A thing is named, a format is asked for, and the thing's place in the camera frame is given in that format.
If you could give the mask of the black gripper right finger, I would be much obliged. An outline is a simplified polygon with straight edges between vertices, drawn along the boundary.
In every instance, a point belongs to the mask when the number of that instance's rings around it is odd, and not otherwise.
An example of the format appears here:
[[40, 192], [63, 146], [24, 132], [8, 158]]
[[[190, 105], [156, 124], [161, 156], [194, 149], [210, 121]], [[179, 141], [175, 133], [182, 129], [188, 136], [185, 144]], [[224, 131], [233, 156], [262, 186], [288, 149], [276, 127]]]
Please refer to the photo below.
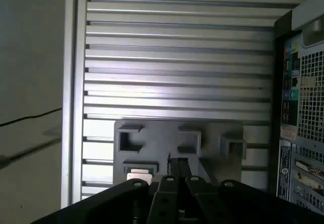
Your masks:
[[179, 159], [180, 223], [323, 223], [323, 216], [234, 180], [207, 183]]

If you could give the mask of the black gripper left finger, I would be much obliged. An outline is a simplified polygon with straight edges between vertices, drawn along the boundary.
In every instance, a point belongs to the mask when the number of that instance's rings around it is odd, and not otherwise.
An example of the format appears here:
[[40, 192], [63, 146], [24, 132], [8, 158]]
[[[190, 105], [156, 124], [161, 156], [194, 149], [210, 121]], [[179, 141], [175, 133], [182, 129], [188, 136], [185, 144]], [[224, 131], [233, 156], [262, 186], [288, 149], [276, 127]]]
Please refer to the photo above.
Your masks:
[[36, 223], [176, 223], [179, 159], [168, 174], [148, 184], [133, 178], [36, 220]]

